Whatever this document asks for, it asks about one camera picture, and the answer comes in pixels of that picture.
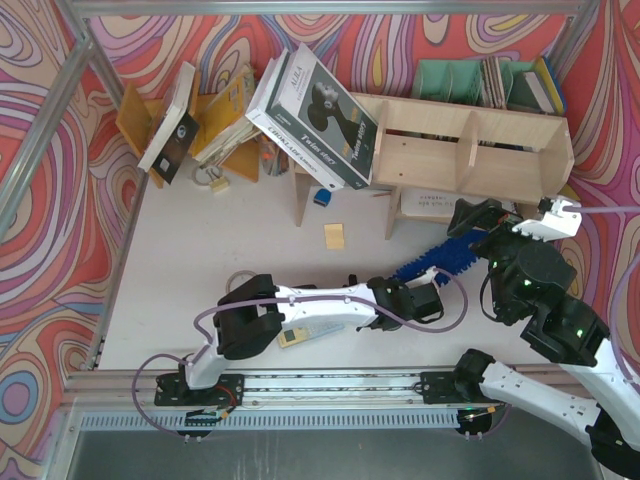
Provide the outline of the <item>blue microfiber duster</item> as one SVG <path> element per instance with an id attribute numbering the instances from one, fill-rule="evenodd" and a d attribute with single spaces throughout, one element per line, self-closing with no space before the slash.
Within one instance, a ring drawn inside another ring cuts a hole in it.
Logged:
<path id="1" fill-rule="evenodd" d="M 479 257 L 471 251 L 471 246 L 484 240 L 488 233 L 472 230 L 459 238 L 448 238 L 442 244 L 399 267 L 392 275 L 394 279 L 409 282 L 426 273 L 431 267 L 443 269 L 458 276 L 471 268 Z"/>

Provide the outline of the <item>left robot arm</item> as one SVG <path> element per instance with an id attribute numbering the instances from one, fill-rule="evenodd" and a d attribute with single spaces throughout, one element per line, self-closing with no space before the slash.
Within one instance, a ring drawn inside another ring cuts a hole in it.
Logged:
<path id="1" fill-rule="evenodd" d="M 260 355 L 284 330 L 336 322 L 357 330 L 420 331 L 442 318 L 444 306 L 432 280 L 410 287 L 395 278 L 373 277 L 337 289 L 286 287 L 269 274 L 256 275 L 218 300 L 209 313 L 213 331 L 186 361 L 191 390 L 215 386 L 233 361 Z"/>

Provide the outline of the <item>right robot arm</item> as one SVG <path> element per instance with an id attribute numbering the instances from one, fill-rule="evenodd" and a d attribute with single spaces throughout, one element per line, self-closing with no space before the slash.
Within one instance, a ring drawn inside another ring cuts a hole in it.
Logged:
<path id="1" fill-rule="evenodd" d="M 506 326 L 525 321 L 521 339 L 575 378 L 588 397 L 530 379 L 477 349 L 462 355 L 453 385 L 467 401 L 495 400 L 547 421 L 588 446 L 608 470 L 636 479 L 639 377 L 624 361 L 613 329 L 569 295 L 577 272 L 553 245 L 575 235 L 587 211 L 567 197 L 546 197 L 537 217 L 523 219 L 495 199 L 459 199 L 447 233 L 459 238 L 474 228 L 486 231 L 470 249 L 488 262 L 483 285 L 492 293 L 490 319 Z"/>

